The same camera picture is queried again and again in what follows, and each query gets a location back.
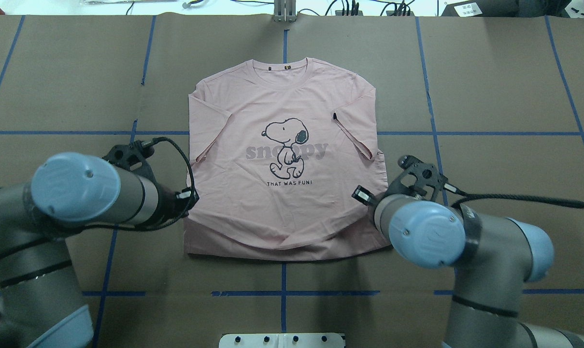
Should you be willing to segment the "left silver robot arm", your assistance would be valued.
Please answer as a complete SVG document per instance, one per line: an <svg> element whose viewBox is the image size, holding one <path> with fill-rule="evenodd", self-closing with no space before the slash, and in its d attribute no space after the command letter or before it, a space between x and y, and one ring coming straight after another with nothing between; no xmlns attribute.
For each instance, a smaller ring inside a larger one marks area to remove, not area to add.
<svg viewBox="0 0 584 348"><path fill-rule="evenodd" d="M89 229L157 231L187 216L171 191L100 157L64 152L0 188L0 348L85 348L94 324L66 239Z"/></svg>

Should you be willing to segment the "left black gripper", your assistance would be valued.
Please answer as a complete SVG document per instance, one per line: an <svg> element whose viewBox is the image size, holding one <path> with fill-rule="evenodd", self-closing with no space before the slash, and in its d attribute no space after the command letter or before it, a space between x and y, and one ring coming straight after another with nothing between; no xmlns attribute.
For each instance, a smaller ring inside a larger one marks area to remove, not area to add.
<svg viewBox="0 0 584 348"><path fill-rule="evenodd" d="M167 187L157 187L158 205L155 213L155 227L161 227L172 220L184 218L188 214L188 201L199 200L197 190L185 188L182 191L172 191Z"/></svg>

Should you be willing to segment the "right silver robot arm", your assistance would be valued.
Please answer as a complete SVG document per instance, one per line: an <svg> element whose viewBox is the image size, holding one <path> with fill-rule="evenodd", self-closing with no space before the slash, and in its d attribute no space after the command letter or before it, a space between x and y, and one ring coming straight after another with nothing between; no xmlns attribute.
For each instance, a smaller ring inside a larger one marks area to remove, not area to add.
<svg viewBox="0 0 584 348"><path fill-rule="evenodd" d="M352 196L405 260L455 270L443 348L584 348L582 334L519 319L525 283L543 279L555 257L541 228L363 187Z"/></svg>

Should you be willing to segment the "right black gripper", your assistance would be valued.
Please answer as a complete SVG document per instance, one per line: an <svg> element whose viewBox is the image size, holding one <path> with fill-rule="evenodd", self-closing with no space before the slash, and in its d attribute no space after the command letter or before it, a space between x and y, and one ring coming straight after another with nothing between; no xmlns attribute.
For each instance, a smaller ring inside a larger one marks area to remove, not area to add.
<svg viewBox="0 0 584 348"><path fill-rule="evenodd" d="M352 192L352 198L367 206L367 218L372 225L381 225L382 215L387 205L394 199L394 195L383 192L375 196L367 188L358 185Z"/></svg>

